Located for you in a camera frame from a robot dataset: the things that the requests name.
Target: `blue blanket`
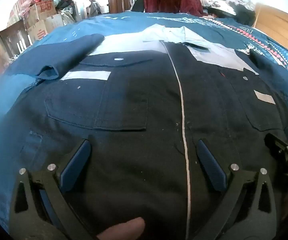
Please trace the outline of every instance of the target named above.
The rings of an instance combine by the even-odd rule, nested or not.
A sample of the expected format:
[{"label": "blue blanket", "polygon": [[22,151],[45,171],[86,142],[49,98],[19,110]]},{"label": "blue blanket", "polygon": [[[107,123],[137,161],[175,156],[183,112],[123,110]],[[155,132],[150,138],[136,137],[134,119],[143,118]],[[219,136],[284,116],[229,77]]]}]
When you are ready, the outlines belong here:
[{"label": "blue blanket", "polygon": [[[288,72],[288,50],[266,35],[249,26],[240,25],[233,19],[211,20],[184,13],[125,12],[106,14],[60,27],[29,47],[16,60],[16,65],[22,64],[25,67],[30,67],[27,65],[25,54],[41,45],[54,44],[56,48],[57,44],[58,47],[61,47],[61,43],[74,41],[95,33],[108,36],[140,32],[156,23],[166,27],[186,26],[210,42],[220,43],[245,54],[254,51],[264,55],[268,60],[276,64],[276,67],[284,68]],[[0,77],[0,121],[12,107],[20,93],[34,85],[35,82],[36,77],[23,74],[10,75],[9,72],[6,72]]]}]

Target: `white piping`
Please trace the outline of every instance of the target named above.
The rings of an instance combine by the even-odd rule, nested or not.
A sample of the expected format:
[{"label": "white piping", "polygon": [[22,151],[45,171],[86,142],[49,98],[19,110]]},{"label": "white piping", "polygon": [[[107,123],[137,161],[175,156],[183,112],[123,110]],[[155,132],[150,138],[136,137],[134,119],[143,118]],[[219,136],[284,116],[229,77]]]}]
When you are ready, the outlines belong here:
[{"label": "white piping", "polygon": [[179,92],[181,94],[181,104],[182,104],[182,134],[183,134],[183,142],[184,142],[184,152],[185,152],[185,161],[186,161],[186,174],[187,174],[187,220],[186,220],[186,235],[185,235],[185,240],[188,239],[188,235],[189,235],[189,225],[190,225],[190,220],[191,220],[191,179],[190,179],[190,171],[189,171],[189,160],[188,160],[188,152],[187,152],[187,142],[186,142],[186,136],[185,136],[185,113],[184,113],[184,99],[183,99],[183,92],[182,92],[182,87],[181,87],[181,83],[179,81],[177,72],[176,72],[176,68],[174,66],[173,60],[169,55],[169,52],[165,46],[165,44],[163,43],[167,54],[170,58],[170,61],[172,62],[174,71],[175,71],[175,75],[177,78],[177,82],[179,85]]}]

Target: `headboard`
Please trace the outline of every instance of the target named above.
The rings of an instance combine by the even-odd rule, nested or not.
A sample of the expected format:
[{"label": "headboard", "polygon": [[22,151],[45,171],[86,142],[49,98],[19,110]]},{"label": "headboard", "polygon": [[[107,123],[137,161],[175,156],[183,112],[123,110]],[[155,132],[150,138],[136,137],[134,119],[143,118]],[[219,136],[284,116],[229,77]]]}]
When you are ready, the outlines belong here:
[{"label": "headboard", "polygon": [[256,4],[253,27],[264,32],[288,49],[288,14],[276,8]]}]

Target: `silver bolt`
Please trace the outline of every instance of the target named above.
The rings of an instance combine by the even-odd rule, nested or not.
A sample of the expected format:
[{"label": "silver bolt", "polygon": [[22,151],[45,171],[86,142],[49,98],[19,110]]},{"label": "silver bolt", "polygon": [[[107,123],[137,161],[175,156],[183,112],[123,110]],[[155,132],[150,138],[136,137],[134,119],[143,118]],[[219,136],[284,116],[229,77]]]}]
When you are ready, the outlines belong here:
[{"label": "silver bolt", "polygon": [[267,170],[265,168],[261,168],[261,174],[266,175],[267,174]]},{"label": "silver bolt", "polygon": [[51,163],[50,165],[47,166],[47,169],[48,169],[49,171],[53,171],[53,170],[56,169],[56,165],[55,165],[54,163]]},{"label": "silver bolt", "polygon": [[23,175],[25,172],[26,172],[26,169],[25,169],[25,168],[22,168],[22,169],[20,169],[20,171],[19,171],[19,173],[20,173],[21,175]]},{"label": "silver bolt", "polygon": [[239,167],[238,167],[238,165],[237,164],[232,164],[231,165],[231,169],[233,170],[233,171],[238,171],[239,170]]}]

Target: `blue gripper pad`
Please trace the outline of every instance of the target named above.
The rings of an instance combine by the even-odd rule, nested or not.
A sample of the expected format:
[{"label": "blue gripper pad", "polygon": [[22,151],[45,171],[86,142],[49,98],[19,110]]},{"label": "blue gripper pad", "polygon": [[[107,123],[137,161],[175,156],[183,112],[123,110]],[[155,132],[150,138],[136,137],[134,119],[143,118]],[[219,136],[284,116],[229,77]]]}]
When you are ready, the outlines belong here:
[{"label": "blue gripper pad", "polygon": [[85,140],[60,175],[60,190],[62,193],[73,188],[90,154],[91,145],[89,141]]},{"label": "blue gripper pad", "polygon": [[196,145],[196,152],[201,165],[204,167],[210,182],[216,191],[226,191],[227,177],[212,153],[202,140],[199,140]]}]

